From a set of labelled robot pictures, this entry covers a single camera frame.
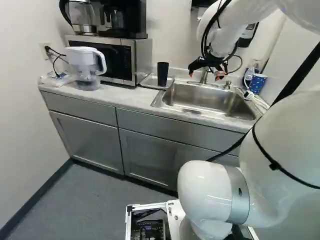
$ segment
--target black cup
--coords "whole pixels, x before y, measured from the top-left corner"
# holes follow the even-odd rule
[[[168,62],[158,62],[158,86],[165,87],[167,85],[169,71]]]

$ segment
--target baseboard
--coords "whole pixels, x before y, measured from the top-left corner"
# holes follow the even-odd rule
[[[128,181],[130,183],[137,184],[137,185],[143,186],[145,188],[148,188],[148,189],[151,189],[151,190],[154,190],[154,191],[157,191],[157,192],[172,196],[174,198],[178,198],[178,193],[176,191],[169,190],[169,189],[163,188],[161,186],[153,185],[151,183],[148,183],[148,182],[145,182],[145,181],[142,181],[142,180],[130,177],[130,176],[121,175],[121,174],[118,174],[118,173],[113,172],[113,171],[102,169],[102,168],[100,168],[98,166],[91,165],[90,163],[87,163],[87,162],[79,161],[79,160],[76,160],[76,159],[72,159],[72,160],[73,160],[74,164],[77,164],[79,166],[88,168],[90,170],[93,170],[93,171],[108,175],[108,176],[116,178],[116,179],[125,180],[125,181]]]
[[[27,213],[36,205],[41,197],[65,174],[73,165],[72,159],[67,160],[40,188],[36,193],[13,215],[13,217],[0,229],[0,240],[9,236],[12,230],[20,223]]]

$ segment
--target countertop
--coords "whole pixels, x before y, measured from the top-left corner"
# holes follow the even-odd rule
[[[230,118],[230,120],[212,119],[209,117],[193,115],[191,113],[175,112],[151,106],[151,103],[159,90],[143,88],[140,86],[128,88],[125,86],[102,84],[101,88],[96,91],[83,91],[76,89],[74,83],[70,83],[61,87],[40,84],[38,85],[38,88],[44,92],[50,92],[66,97],[239,133],[246,133],[252,127],[252,124],[235,118]]]

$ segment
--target mug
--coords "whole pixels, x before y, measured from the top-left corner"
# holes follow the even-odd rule
[[[254,73],[250,82],[249,90],[254,94],[259,94],[262,87],[265,85],[267,76],[259,73]]]

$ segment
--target stainless steel sink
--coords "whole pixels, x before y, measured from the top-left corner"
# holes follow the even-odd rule
[[[160,91],[151,106],[218,119],[255,121],[261,116],[253,102],[243,99],[239,88],[185,81],[176,81],[167,91]]]

